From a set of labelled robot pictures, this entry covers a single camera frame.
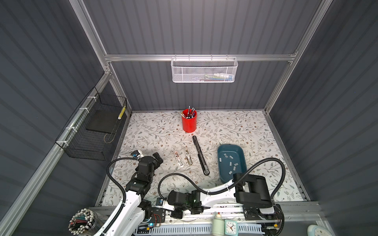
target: glue bottle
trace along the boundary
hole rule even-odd
[[[219,212],[212,221],[211,234],[214,236],[224,236],[225,234],[225,221]]]

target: gray corrugated wall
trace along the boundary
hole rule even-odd
[[[264,108],[287,62],[239,62],[234,83],[174,83],[169,62],[113,62],[135,110]]]
[[[271,112],[339,235],[378,226],[378,2],[334,0]]]
[[[289,54],[320,1],[84,2],[108,54]],[[234,83],[185,85],[167,62],[113,64],[133,110],[176,110],[264,108],[286,63],[239,62]]]
[[[107,83],[106,86],[104,87],[103,91],[101,92],[103,94],[110,94],[113,96],[116,96],[116,93],[110,83]]]
[[[103,73],[68,1],[0,1],[0,219]],[[94,204],[104,169],[63,156],[14,235],[65,231]]]

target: aluminum rail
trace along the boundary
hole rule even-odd
[[[170,62],[172,58],[175,60],[227,60],[227,58],[235,58],[239,62],[292,62],[295,59],[294,54],[267,54],[267,55],[138,55],[138,54],[106,54],[105,60],[107,62]]]
[[[280,204],[282,211],[285,215],[285,221],[316,221],[324,220],[325,216],[318,202],[277,202]],[[92,211],[100,213],[104,216],[109,216],[115,209],[115,206],[108,207],[90,207]],[[190,214],[189,211],[184,211],[184,217],[182,221],[173,219],[170,217],[170,213],[167,213],[166,222],[170,219],[174,222],[168,222],[168,224],[183,224],[189,220],[192,222],[196,220],[199,222],[211,221],[214,218],[214,212],[221,212],[222,216],[227,218],[240,218],[239,221],[245,221],[243,215],[242,204],[238,203],[223,203],[215,204],[211,209],[204,210],[200,215]],[[253,222],[267,222],[267,220],[253,221]]]
[[[305,187],[304,187],[304,185],[303,185],[303,183],[302,183],[302,181],[301,181],[301,179],[298,175],[298,172],[295,169],[293,162],[291,161],[289,153],[287,152],[287,150],[285,148],[284,142],[282,141],[282,139],[281,139],[281,137],[280,137],[280,135],[279,135],[279,133],[276,129],[276,126],[273,123],[272,118],[266,112],[264,112],[264,117],[265,117],[266,122],[268,123],[268,126],[269,126],[272,134],[273,134],[274,139],[276,140],[278,148],[280,149],[280,151],[282,153],[282,157],[285,160],[285,163],[290,170],[290,173],[291,173],[291,175],[292,175],[292,177],[295,181],[295,184],[298,187],[299,193],[301,194],[303,199],[305,199],[307,201],[311,201],[310,196],[308,195],[308,193],[307,193],[307,191],[306,191],[306,189],[305,189]]]
[[[98,60],[100,61],[104,71],[110,69],[110,72],[113,76],[110,78],[109,82],[114,89],[114,92],[117,96],[126,97],[127,102],[127,114],[131,114],[131,106],[129,104],[129,99],[127,98],[122,85],[117,77],[117,74],[114,71],[113,66],[105,60],[106,50],[100,39],[100,36],[96,30],[95,25],[89,15],[89,12],[84,4],[84,0],[69,0],[70,4],[79,19],[81,26],[84,29],[85,34],[88,37],[89,42],[91,43],[94,52],[97,55]]]

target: floral tablecloth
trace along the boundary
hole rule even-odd
[[[209,176],[205,176],[202,172],[192,140],[193,135],[197,136],[209,166]],[[224,143],[236,144],[243,149],[247,168],[267,157],[276,157],[284,162],[262,111],[198,112],[197,129],[194,133],[183,131],[180,113],[133,113],[119,157],[129,157],[132,151],[139,149],[145,156],[152,156],[157,151],[164,159],[163,164],[155,170],[151,189],[145,196],[145,199],[154,204],[158,197],[158,183],[169,173],[185,174],[202,188],[220,185],[217,148]],[[174,152],[177,150],[184,159],[185,148],[189,149],[193,165],[189,166],[187,161],[183,160],[184,167],[180,168]],[[136,166],[137,162],[121,160],[116,163],[112,175],[125,187]],[[264,176],[269,191],[272,192],[280,179],[281,168],[276,162],[266,162],[252,171],[252,174]],[[171,190],[185,193],[194,189],[186,179],[179,176],[168,177],[161,186],[163,196],[167,196]],[[110,182],[102,205],[117,205],[121,196],[118,187]],[[303,200],[287,167],[285,181],[274,199],[275,201]]]

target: teal plastic tray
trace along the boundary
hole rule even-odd
[[[244,173],[247,171],[244,152],[241,147],[234,144],[222,144],[218,147],[218,170],[222,183],[227,183],[233,178],[235,173]]]

